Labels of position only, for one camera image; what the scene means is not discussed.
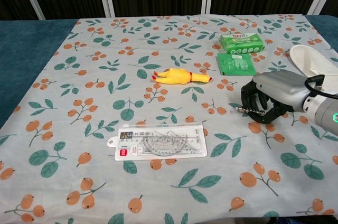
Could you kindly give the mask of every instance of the gray robot arm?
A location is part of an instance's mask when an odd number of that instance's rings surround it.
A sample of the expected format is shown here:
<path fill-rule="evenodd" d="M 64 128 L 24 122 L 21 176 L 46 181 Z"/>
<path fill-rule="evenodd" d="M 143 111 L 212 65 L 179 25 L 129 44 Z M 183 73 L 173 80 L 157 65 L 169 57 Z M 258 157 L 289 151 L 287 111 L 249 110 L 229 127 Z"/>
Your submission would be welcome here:
<path fill-rule="evenodd" d="M 252 82 L 242 88 L 242 110 L 264 124 L 271 123 L 287 111 L 306 112 L 310 121 L 338 136 L 338 100 L 311 95 L 311 91 L 304 85 L 306 79 L 286 70 L 257 74 Z M 268 100 L 274 103 L 268 113 L 259 111 L 257 95 L 263 109 L 267 109 Z"/>

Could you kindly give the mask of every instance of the green light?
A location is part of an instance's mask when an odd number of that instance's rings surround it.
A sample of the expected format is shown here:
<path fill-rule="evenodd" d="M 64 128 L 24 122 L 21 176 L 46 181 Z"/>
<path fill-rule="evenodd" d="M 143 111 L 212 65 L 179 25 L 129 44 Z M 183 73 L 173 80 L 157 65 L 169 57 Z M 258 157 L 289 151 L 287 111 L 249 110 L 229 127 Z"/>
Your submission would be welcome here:
<path fill-rule="evenodd" d="M 335 121 L 336 123 L 338 123 L 338 113 L 333 114 L 332 119 L 333 119 L 333 121 Z"/>

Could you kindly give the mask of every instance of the robotic arm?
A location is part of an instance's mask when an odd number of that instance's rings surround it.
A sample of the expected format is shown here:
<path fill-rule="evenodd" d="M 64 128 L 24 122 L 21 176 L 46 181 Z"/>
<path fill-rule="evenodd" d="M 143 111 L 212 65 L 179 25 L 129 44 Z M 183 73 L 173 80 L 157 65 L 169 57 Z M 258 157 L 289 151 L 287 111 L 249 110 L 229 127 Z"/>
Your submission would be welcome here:
<path fill-rule="evenodd" d="M 306 112 L 309 120 L 325 130 L 338 135 L 338 95 L 321 92 L 324 75 L 305 78 L 290 71 L 273 71 L 257 74 L 252 81 L 242 87 L 243 107 L 255 121 L 268 124 L 289 112 Z M 259 110 L 257 97 L 262 108 L 273 108 L 268 112 Z"/>

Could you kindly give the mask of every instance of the ruler set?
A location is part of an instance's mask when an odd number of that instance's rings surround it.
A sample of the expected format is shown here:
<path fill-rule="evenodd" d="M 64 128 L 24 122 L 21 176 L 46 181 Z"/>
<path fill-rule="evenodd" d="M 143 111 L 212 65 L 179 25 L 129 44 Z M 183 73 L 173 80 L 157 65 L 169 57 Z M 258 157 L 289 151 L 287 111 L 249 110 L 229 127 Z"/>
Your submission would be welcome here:
<path fill-rule="evenodd" d="M 207 156 L 202 123 L 124 125 L 107 145 L 116 161 Z"/>

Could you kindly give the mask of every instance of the red label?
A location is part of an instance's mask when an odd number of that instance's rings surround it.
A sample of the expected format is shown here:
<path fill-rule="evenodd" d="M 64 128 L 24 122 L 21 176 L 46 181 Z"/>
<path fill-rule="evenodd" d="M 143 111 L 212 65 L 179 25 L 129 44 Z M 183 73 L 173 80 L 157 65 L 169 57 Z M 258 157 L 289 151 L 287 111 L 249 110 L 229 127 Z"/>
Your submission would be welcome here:
<path fill-rule="evenodd" d="M 127 150 L 126 149 L 121 149 L 120 150 L 120 156 L 126 156 L 127 155 Z"/>

